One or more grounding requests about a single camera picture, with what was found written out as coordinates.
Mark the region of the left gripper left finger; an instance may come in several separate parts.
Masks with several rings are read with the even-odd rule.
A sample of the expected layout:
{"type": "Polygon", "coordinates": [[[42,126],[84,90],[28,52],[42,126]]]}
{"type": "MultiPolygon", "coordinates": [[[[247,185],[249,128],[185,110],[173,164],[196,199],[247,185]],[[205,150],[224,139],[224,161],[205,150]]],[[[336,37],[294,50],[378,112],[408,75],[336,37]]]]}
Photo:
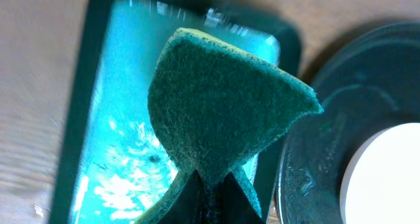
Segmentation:
{"type": "Polygon", "coordinates": [[[200,224],[203,216],[204,191],[200,175],[194,171],[165,215],[157,224],[200,224]]]}

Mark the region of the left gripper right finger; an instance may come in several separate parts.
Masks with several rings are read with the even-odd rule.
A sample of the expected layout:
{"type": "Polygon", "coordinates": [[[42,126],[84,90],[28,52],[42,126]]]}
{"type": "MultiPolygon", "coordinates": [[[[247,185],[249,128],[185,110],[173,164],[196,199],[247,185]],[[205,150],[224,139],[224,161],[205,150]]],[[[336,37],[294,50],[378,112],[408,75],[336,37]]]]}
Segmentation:
{"type": "Polygon", "coordinates": [[[221,224],[263,224],[240,184],[230,172],[220,184],[221,224]]]}

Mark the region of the green yellow sponge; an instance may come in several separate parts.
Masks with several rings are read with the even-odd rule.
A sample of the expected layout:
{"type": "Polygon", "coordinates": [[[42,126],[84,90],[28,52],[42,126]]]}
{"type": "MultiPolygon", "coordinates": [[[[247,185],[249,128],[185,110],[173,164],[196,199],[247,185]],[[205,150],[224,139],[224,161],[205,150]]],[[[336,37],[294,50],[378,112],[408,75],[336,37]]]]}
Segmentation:
{"type": "Polygon", "coordinates": [[[199,30],[177,29],[157,60],[148,113],[178,173],[137,221],[157,223],[194,171],[203,183],[201,223],[220,223],[220,185],[230,172],[262,219],[243,165],[299,118],[322,112],[314,90],[277,66],[199,30]]]}

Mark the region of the white plate with stain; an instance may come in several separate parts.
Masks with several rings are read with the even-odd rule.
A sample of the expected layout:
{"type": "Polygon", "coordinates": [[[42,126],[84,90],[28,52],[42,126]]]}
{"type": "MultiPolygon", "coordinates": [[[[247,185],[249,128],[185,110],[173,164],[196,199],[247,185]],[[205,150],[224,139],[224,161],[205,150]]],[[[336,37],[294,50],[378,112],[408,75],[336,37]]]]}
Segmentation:
{"type": "Polygon", "coordinates": [[[341,183],[344,224],[419,224],[419,124],[373,134],[354,153],[341,183]]]}

